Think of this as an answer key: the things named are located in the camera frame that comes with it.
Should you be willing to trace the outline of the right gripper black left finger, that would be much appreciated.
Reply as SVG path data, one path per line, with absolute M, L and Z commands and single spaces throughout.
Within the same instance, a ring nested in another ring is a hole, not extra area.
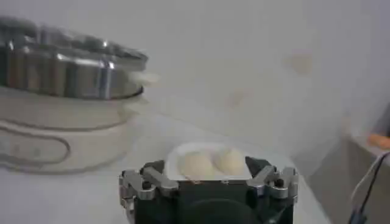
M 123 170 L 118 177 L 120 205 L 131 210 L 135 199 L 153 200 L 157 194 L 171 197 L 179 189 L 179 182 L 164 173 L 165 161 L 146 163 L 141 169 Z

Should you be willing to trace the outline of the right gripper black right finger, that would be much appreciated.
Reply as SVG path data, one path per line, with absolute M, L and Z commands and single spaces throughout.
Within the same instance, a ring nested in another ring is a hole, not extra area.
M 284 167 L 278 170 L 269 161 L 251 156 L 245 156 L 245 163 L 252 177 L 246 184 L 255 189 L 259 197 L 268 196 L 275 200 L 297 203 L 299 176 L 295 168 Z

